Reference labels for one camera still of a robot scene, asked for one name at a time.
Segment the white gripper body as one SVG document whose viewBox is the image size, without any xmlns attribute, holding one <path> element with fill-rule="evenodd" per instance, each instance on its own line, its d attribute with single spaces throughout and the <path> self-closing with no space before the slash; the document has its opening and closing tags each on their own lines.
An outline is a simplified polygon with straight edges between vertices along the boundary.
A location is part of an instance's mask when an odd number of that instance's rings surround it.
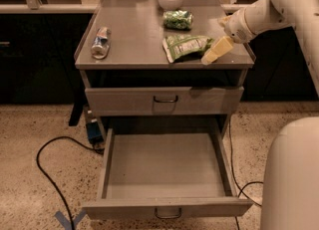
<svg viewBox="0 0 319 230">
<path fill-rule="evenodd" d="M 247 43 L 255 38 L 247 25 L 244 8 L 226 17 L 224 32 L 237 44 Z"/>
</svg>

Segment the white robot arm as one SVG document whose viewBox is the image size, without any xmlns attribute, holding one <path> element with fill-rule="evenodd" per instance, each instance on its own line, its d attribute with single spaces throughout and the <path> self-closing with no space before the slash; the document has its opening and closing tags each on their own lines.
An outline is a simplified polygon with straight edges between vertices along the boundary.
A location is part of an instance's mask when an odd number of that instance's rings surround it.
<svg viewBox="0 0 319 230">
<path fill-rule="evenodd" d="M 201 61 L 208 65 L 257 35 L 294 29 L 311 74 L 319 80 L 319 0 L 257 0 L 219 24 L 228 35 L 216 40 Z M 286 125 L 269 148 L 262 193 L 260 230 L 319 230 L 319 117 Z"/>
</svg>

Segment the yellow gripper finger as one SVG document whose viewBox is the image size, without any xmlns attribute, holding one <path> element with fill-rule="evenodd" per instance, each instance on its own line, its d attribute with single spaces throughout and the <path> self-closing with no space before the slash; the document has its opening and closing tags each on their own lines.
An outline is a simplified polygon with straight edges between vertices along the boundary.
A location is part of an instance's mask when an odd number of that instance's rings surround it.
<svg viewBox="0 0 319 230">
<path fill-rule="evenodd" d="M 233 48 L 233 44 L 234 42 L 229 36 L 222 36 L 216 39 L 202 56 L 201 62 L 204 65 L 213 63 L 219 57 L 228 53 Z"/>
<path fill-rule="evenodd" d="M 230 19 L 231 19 L 231 16 L 230 16 L 230 15 L 224 16 L 224 17 L 218 18 L 218 19 L 217 19 L 217 23 L 218 23 L 221 27 L 226 28 L 226 27 L 229 25 Z"/>
</svg>

